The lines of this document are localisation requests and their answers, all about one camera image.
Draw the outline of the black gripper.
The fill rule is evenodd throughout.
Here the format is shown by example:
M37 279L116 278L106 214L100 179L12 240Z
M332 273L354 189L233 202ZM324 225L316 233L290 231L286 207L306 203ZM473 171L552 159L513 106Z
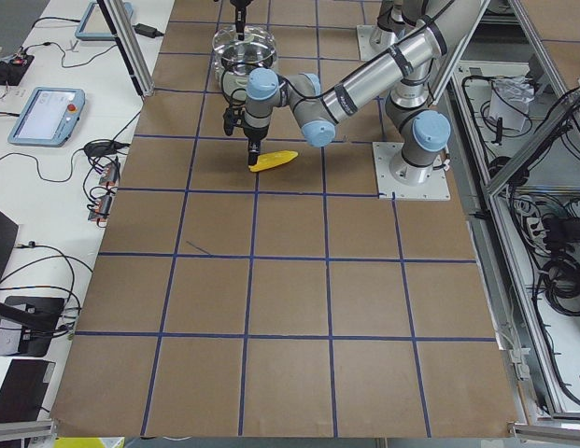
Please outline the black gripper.
M233 0L235 10L234 24L237 38L245 38L248 0ZM267 128L245 127L245 136L248 139L248 164L256 164L261 154L261 141L267 136Z

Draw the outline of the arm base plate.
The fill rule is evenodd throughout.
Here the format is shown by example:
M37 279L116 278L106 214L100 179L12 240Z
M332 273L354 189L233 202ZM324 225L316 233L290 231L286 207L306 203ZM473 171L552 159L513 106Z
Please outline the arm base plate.
M400 37L392 31L385 31L376 25L358 25L356 27L360 60L368 62Z
M373 142L377 197L382 200L445 202L451 199L446 171L436 154L430 166L403 158L402 143Z

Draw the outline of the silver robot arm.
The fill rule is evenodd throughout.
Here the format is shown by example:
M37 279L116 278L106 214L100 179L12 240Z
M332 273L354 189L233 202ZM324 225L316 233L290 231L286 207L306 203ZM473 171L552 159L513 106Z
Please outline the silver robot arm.
M427 105L431 64L474 30L483 11L480 1L403 2L404 37L327 91L321 91L312 74L283 77L268 68L253 69L242 113L249 168L255 170L263 158L261 142L274 108L289 107L307 143L325 147L340 122L385 93L386 113L403 137L402 149L389 163L390 173L404 185L425 183L451 134L447 118Z
M251 2L231 0L230 4L234 7L234 26L237 37L244 40L247 8ZM375 43L380 43L384 37L398 37L406 24L413 26L419 15L427 13L430 4L431 1L383 1L371 38Z

